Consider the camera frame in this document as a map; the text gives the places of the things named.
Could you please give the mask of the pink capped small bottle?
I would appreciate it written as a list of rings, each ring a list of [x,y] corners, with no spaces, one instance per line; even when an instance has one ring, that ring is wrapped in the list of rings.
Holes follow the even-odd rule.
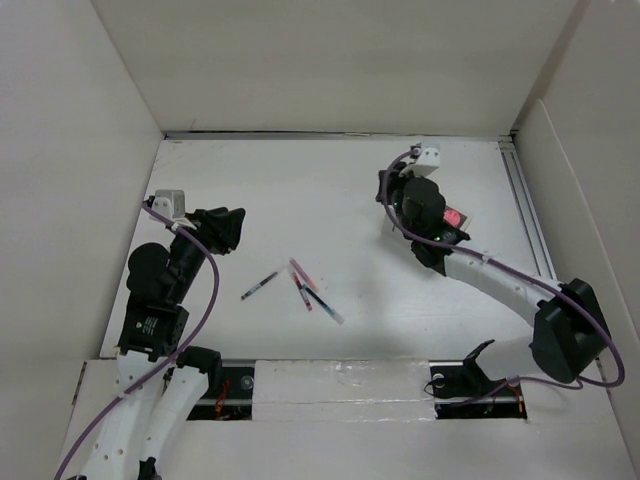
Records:
[[[447,208],[444,211],[444,220],[451,226],[459,228],[464,223],[465,217],[459,211]]]

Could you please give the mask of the black pen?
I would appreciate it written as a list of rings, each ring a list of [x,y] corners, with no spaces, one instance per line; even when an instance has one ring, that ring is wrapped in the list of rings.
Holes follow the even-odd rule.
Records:
[[[280,274],[280,270],[275,270],[271,272],[269,275],[267,275],[265,278],[260,280],[258,283],[256,283],[251,288],[249,288],[245,293],[243,293],[240,297],[240,300],[241,301],[246,300],[247,298],[255,294],[257,291],[259,291],[261,288],[263,288],[265,285],[267,285],[269,282],[271,282],[273,279],[275,279],[279,274]]]

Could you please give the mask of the red pink long pen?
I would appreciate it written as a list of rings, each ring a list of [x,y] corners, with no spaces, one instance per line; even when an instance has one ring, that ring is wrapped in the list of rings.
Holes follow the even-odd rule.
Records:
[[[307,311],[311,312],[313,310],[311,302],[307,296],[306,290],[304,289],[302,282],[300,281],[298,274],[294,270],[294,268],[289,265],[288,267],[289,274],[291,276],[292,281],[294,282],[296,289],[305,305]]]

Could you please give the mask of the blue pen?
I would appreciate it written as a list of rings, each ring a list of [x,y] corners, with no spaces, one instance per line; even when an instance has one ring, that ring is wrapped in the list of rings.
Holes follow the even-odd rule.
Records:
[[[302,288],[316,301],[316,303],[331,317],[338,325],[343,325],[344,317],[339,314],[333,307],[326,303],[317,293],[315,293],[308,285],[303,284]]]

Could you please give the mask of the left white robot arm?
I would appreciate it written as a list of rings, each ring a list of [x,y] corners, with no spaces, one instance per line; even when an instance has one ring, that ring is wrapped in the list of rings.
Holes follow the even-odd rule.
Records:
[[[97,434],[80,479],[160,479],[181,428],[203,397],[222,387],[219,352],[194,345],[183,301],[204,264],[234,251],[246,212],[197,209],[153,219],[169,246],[145,243],[128,259],[129,298],[117,343],[116,393],[83,432]]]

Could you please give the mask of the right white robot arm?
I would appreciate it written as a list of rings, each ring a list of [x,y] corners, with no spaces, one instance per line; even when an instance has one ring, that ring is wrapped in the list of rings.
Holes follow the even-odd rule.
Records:
[[[589,283],[545,280],[467,247],[469,235],[444,218],[438,185],[409,171],[405,162],[379,171],[378,179],[376,202],[423,267],[475,288],[532,328],[527,348],[543,374],[538,383],[567,390],[609,385],[583,374],[604,350],[615,348]]]

